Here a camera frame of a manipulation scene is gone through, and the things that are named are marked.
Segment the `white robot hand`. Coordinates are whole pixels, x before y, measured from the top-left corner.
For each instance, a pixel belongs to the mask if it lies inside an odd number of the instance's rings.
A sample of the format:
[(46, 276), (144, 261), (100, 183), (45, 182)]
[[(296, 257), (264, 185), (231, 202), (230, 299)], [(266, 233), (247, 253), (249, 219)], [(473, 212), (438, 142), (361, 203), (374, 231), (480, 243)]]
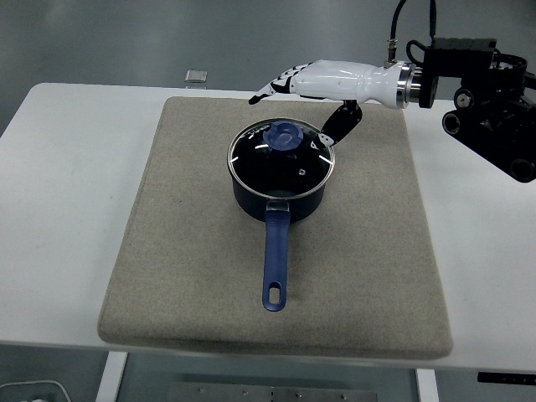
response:
[(340, 101), (342, 104), (324, 123), (310, 142), (320, 150), (340, 142), (362, 119), (360, 105), (377, 101), (390, 109), (402, 109), (409, 103), (408, 80), (412, 67), (397, 62), (376, 67), (346, 61), (318, 60), (294, 66), (257, 91), (249, 103), (254, 105), (274, 94), (296, 94), (307, 99)]

